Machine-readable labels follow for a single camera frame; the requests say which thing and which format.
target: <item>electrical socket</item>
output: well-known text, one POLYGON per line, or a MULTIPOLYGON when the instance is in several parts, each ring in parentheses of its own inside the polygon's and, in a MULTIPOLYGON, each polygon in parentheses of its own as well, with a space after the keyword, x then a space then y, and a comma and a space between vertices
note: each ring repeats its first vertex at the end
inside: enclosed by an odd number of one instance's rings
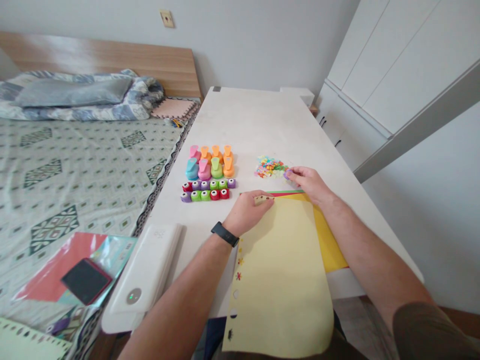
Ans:
POLYGON ((160 9, 160 16, 163 21, 163 26, 166 28, 175 28, 172 13, 169 10, 160 9))

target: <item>person's left hand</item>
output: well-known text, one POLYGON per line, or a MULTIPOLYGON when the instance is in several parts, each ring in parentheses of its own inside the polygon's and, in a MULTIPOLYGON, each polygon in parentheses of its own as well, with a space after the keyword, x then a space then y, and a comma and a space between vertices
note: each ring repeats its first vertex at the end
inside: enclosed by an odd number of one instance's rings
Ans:
POLYGON ((255 206, 254 198, 260 195, 273 197, 272 194, 262 190, 242 193, 236 200, 225 221, 222 223, 223 227, 239 238, 257 225, 265 213, 274 204, 274 201, 269 199, 255 206))

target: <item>smartwatch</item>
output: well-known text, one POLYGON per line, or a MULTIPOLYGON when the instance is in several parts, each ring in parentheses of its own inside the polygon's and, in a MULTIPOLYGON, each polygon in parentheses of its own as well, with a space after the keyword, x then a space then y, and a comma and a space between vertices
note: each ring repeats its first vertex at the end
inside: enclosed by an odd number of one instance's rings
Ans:
POLYGON ((239 243, 239 238, 224 228, 220 221, 216 223, 211 232, 217 234, 219 237, 229 243, 232 248, 236 247, 239 243))

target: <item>yellow paper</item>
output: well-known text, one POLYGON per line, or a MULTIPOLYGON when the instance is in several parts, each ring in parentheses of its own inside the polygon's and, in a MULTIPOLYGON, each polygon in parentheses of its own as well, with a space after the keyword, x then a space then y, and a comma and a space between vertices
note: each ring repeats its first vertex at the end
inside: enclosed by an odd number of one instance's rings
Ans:
POLYGON ((62 359, 71 346, 71 342, 0 317, 1 359, 62 359))
MULTIPOLYGON (((310 202, 307 194, 303 192, 278 197, 277 199, 294 199, 310 202)), ((349 265, 340 251, 337 240, 335 240, 327 220, 325 220, 324 214, 318 206, 313 207, 313 216, 315 217, 316 231, 318 234, 318 241, 320 242, 321 257, 323 258, 325 271, 330 273, 335 270, 347 268, 349 265)))
POLYGON ((301 358, 325 351, 334 314, 310 202, 275 199, 238 243, 223 351, 301 358))

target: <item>patterned bed sheet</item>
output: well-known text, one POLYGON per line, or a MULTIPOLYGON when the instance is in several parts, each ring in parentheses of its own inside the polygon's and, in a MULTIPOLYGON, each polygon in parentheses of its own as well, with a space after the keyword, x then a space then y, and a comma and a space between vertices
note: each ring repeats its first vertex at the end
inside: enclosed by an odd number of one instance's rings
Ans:
POLYGON ((45 331, 71 309, 11 299, 74 232, 138 236, 197 111, 183 128, 0 119, 0 316, 45 331))

